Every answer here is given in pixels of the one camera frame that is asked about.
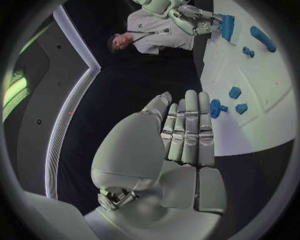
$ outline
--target name badge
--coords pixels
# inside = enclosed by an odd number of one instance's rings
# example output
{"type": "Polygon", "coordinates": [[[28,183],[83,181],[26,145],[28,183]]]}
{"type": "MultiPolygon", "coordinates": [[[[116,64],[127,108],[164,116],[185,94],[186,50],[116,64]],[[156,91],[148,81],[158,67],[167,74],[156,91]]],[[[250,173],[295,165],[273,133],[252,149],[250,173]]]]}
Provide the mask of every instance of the name badge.
{"type": "Polygon", "coordinates": [[[159,35],[171,35],[171,28],[166,27],[164,29],[160,29],[158,34],[159,35]]]}

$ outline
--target led light strip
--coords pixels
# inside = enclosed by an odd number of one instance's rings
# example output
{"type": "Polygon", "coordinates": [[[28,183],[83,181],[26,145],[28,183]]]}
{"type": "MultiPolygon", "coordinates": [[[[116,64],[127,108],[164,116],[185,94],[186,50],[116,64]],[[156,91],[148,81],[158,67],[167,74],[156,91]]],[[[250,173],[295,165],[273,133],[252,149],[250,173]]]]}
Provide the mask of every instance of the led light strip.
{"type": "Polygon", "coordinates": [[[74,113],[84,94],[100,73],[101,67],[69,19],[62,6],[53,12],[60,29],[88,66],[66,98],[52,129],[45,161],[45,192],[49,199],[58,199],[57,173],[63,141],[74,113]]]}

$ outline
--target white panel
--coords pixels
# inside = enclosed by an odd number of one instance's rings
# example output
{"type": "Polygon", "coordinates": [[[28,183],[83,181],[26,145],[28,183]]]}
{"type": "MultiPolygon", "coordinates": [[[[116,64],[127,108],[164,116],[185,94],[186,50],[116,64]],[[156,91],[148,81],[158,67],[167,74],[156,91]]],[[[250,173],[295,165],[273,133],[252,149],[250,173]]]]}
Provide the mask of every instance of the white panel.
{"type": "Polygon", "coordinates": [[[215,155],[252,153],[292,140],[296,132],[296,105],[281,49],[272,53],[251,36],[251,26],[267,35],[268,32],[234,1],[214,0],[214,12],[233,15],[242,22],[237,45],[214,32],[207,41],[203,59],[203,91],[208,92],[210,100],[219,99],[229,108],[212,120],[215,155]],[[254,58],[243,54],[243,47],[253,50],[254,58]],[[241,89],[238,99],[229,97],[234,86],[241,89]],[[242,115],[235,110],[238,104],[248,106],[242,115]]]}

